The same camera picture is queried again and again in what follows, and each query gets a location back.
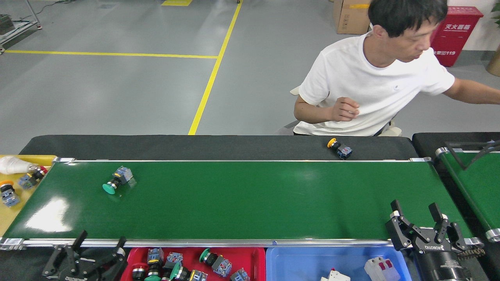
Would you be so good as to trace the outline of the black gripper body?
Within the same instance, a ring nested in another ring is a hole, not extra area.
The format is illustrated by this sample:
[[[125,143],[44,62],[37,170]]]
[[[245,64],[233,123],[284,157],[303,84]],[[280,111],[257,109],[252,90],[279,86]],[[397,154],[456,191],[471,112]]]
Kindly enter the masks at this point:
[[[464,249],[465,242],[461,232],[448,231],[448,238],[435,240],[435,231],[414,232],[414,262],[421,281],[466,281],[463,266],[452,244],[458,242]]]
[[[100,261],[82,258],[68,262],[64,269],[65,281],[101,281],[102,263]]]

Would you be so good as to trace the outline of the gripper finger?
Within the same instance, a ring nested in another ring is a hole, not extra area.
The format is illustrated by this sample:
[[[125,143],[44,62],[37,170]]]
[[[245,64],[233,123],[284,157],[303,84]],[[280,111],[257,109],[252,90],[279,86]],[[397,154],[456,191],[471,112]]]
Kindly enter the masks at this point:
[[[64,279],[66,276],[78,274],[77,259],[82,253],[81,245],[87,236],[88,232],[82,231],[73,244],[55,246],[54,252],[42,270],[42,276],[47,279]]]
[[[405,218],[398,200],[391,202],[391,208],[393,212],[389,221],[386,222],[386,230],[389,233],[393,247],[397,251],[408,248],[416,238],[425,241],[420,228]]]
[[[91,281],[114,281],[127,266],[124,245],[127,239],[121,236],[110,254],[96,260],[92,265]]]
[[[450,222],[437,203],[429,205],[429,210],[435,222],[434,234],[431,235],[429,251],[469,251],[473,247],[466,244],[457,223]]]

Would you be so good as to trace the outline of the person's right hand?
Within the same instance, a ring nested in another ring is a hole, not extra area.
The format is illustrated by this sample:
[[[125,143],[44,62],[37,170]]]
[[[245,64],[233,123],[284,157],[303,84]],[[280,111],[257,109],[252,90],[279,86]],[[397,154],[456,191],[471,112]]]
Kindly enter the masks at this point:
[[[339,97],[328,112],[331,121],[352,121],[359,115],[359,104],[351,98]]]

